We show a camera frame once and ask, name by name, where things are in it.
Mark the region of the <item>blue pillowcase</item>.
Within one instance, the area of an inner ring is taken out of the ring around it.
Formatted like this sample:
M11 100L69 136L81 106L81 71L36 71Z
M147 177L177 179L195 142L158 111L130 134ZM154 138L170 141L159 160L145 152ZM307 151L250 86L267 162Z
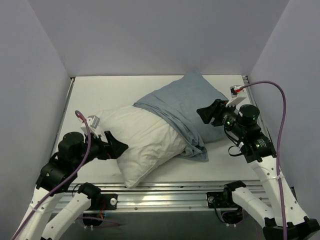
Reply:
M208 162L205 143L225 136L221 126L204 124L197 110L210 106L216 99L228 98L212 86L197 70L187 72L181 79L145 95L133 106L164 119L186 141L179 156L198 162Z

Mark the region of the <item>white pillow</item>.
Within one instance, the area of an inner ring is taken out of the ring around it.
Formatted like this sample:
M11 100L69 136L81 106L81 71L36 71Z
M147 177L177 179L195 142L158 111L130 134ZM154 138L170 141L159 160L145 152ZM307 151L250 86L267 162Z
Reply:
M97 113L100 129L110 131L128 149L116 160L124 184L136 187L160 165L181 153L187 143L161 117L138 107L122 106Z

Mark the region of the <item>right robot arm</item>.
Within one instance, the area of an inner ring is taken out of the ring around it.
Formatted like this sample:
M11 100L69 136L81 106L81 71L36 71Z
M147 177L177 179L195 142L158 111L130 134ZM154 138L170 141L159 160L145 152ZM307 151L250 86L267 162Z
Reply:
M204 124L223 126L238 138L239 150L258 176L270 205L254 196L240 180L225 185L223 203L244 209L262 227L267 240L308 240L320 230L320 224L300 207L277 166L275 148L257 123L259 109L244 104L235 111L225 100L216 99L196 112Z

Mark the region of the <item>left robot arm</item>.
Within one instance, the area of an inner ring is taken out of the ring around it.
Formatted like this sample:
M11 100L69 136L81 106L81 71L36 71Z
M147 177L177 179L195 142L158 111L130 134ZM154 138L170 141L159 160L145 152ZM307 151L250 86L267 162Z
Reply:
M67 206L51 218L83 165L94 159L117 159L128 149L128 145L116 140L110 131L104 134L106 141L92 132L69 132L63 136L58 151L40 171L32 200L12 239L58 240L80 214L100 206L101 189L86 182Z

